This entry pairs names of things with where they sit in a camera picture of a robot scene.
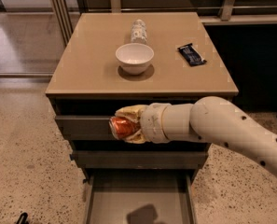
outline drawer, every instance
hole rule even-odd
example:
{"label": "drawer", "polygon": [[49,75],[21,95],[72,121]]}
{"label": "drawer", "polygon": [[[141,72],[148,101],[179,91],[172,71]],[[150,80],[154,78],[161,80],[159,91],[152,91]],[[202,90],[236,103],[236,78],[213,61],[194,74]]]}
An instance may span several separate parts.
{"label": "drawer", "polygon": [[186,172],[96,170],[84,223],[196,223]]}

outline white bowl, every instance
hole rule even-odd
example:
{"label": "white bowl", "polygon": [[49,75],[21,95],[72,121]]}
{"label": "white bowl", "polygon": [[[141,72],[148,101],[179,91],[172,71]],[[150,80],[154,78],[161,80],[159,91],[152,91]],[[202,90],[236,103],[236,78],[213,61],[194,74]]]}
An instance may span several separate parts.
{"label": "white bowl", "polygon": [[154,57],[154,50],[144,44],[129,43],[119,47],[116,56],[125,72],[139,75],[150,65]]}

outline terrazzo floor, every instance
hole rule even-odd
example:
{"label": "terrazzo floor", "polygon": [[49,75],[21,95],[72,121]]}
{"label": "terrazzo floor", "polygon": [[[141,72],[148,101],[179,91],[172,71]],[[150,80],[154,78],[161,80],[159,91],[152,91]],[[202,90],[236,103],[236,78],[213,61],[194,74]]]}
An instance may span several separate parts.
{"label": "terrazzo floor", "polygon": [[[47,85],[44,79],[0,79],[2,224],[16,223],[22,212],[31,224],[78,224],[85,216],[84,175],[69,159],[71,148],[45,96]],[[275,113],[249,115],[277,133]],[[211,146],[192,196],[199,224],[277,224],[277,178],[222,147]]]}

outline cabinet top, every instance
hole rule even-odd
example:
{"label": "cabinet top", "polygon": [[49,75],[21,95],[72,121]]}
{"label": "cabinet top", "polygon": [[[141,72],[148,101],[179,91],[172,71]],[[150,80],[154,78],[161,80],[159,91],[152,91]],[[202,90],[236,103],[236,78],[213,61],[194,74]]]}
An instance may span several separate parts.
{"label": "cabinet top", "polygon": [[[146,24],[155,56],[141,75],[127,75],[116,58],[131,42],[132,23]],[[192,43],[207,64],[191,67],[177,48]],[[234,96],[238,89],[196,13],[82,14],[46,95],[79,97]]]}

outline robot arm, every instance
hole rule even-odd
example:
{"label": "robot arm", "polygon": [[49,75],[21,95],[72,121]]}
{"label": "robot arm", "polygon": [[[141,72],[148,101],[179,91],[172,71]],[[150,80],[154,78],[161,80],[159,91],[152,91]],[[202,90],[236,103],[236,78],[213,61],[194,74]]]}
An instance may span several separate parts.
{"label": "robot arm", "polygon": [[206,97],[194,105],[145,105],[131,123],[136,129],[128,135],[139,130],[144,141],[214,143],[244,155],[277,176],[277,134],[222,98]]}

